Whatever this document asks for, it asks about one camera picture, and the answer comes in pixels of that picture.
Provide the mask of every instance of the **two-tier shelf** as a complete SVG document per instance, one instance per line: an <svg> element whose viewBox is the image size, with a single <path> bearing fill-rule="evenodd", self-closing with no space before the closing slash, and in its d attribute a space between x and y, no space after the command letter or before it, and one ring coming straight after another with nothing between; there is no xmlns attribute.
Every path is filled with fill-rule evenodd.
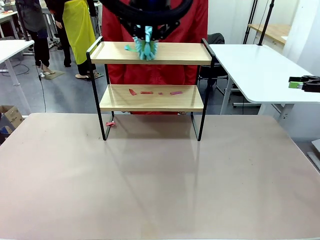
<svg viewBox="0 0 320 240"><path fill-rule="evenodd" d="M208 80L203 103L197 87L199 71L200 66L210 66L212 72L215 59L207 41L202 39L201 43L160 42L156 58L151 61L140 60L136 52L125 50L126 45L130 45L131 48L135 47L134 42L102 41L102 37L99 37L86 53L91 67L90 77L103 140L107 139L110 127L108 126L105 131L101 111L111 111L110 122L114 119L114 111L156 111L190 112L195 135L200 141L212 78L210 77ZM92 64L105 65L107 88L100 102ZM198 68L195 85L126 85L110 84L108 64L196 65ZM132 95L129 89L133 89L137 95ZM140 94L140 92L153 92L153 94ZM182 92L182 94L171 95L172 92ZM202 112L199 131L194 119L194 112Z"/></svg>

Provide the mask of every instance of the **black pole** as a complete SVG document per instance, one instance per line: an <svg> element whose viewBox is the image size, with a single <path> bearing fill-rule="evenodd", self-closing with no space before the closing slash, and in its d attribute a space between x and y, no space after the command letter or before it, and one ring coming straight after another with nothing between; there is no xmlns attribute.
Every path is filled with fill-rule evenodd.
<svg viewBox="0 0 320 240"><path fill-rule="evenodd" d="M264 23L264 27L263 27L263 30L262 30L262 34L261 34L258 46L262 46L262 42L264 40L266 31L267 31L267 27L268 27L268 23L269 23L269 20L270 20L270 17L271 17L272 9L274 8L274 6L275 6L275 0L271 0L269 12L268 12L268 15L266 16L266 20L265 20L265 23Z"/></svg>
<svg viewBox="0 0 320 240"><path fill-rule="evenodd" d="M251 13L250 13L248 25L246 26L246 31L245 31L245 35L244 35L243 44L246 44L246 43L247 43L247 40L248 40L248 37L249 37L249 33L250 33L249 24L252 24L252 22L253 22L253 20L254 20L254 16L255 16L255 13L256 13L257 4L258 4L258 0L253 0L253 4L252 4L252 8L251 8Z"/></svg>

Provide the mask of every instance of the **wooden desk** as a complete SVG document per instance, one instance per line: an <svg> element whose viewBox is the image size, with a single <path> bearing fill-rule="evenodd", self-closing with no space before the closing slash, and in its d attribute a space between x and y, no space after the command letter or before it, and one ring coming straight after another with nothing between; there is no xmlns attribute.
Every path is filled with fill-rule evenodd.
<svg viewBox="0 0 320 240"><path fill-rule="evenodd" d="M0 147L1 238L320 236L320 175L271 117L208 115L201 142L190 116L115 122L103 141L96 114L23 121Z"/></svg>
<svg viewBox="0 0 320 240"><path fill-rule="evenodd" d="M262 33L265 25L261 24L260 28L259 28L259 24L249 24L248 26L249 28L258 31L259 33ZM284 40L282 37L287 37L289 35L290 30L291 30L290 25L269 24L268 27L266 28L265 35L271 38L273 41L276 41L277 43L285 45L287 41Z"/></svg>

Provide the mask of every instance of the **black clamp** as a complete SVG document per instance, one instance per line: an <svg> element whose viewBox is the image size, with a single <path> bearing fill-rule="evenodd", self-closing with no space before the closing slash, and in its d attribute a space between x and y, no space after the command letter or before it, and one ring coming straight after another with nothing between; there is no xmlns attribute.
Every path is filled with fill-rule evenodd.
<svg viewBox="0 0 320 240"><path fill-rule="evenodd" d="M301 88L305 92L320 93L320 76L290 77L289 82L301 83Z"/></svg>

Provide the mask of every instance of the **person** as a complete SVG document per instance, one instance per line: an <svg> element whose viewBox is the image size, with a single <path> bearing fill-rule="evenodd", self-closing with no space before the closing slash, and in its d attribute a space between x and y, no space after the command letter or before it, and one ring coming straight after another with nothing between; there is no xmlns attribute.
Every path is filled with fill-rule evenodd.
<svg viewBox="0 0 320 240"><path fill-rule="evenodd" d="M70 43L66 33L64 22L61 22L62 28L57 27L57 33L60 39L61 47L64 53L63 64L66 68L71 67Z"/></svg>
<svg viewBox="0 0 320 240"><path fill-rule="evenodd" d="M20 6L21 17L24 27L34 41L35 65L45 75L54 74L49 69L49 46L48 32L39 0L17 0Z"/></svg>
<svg viewBox="0 0 320 240"><path fill-rule="evenodd" d="M90 15L97 15L93 0L47 0L46 5L55 15L56 26L60 29L65 27L79 71L75 77L88 79L90 66L86 52L96 40L90 19Z"/></svg>
<svg viewBox="0 0 320 240"><path fill-rule="evenodd" d="M129 4L130 0L121 0ZM182 0L171 0L171 8ZM165 40L167 43L200 43L208 35L208 0L193 0L188 13L180 20L180 26ZM132 42L132 36L120 24L118 18L103 7L102 36L104 41ZM120 65L108 64L112 84L194 85L197 66L189 65ZM177 114L172 112L133 112L134 114Z"/></svg>

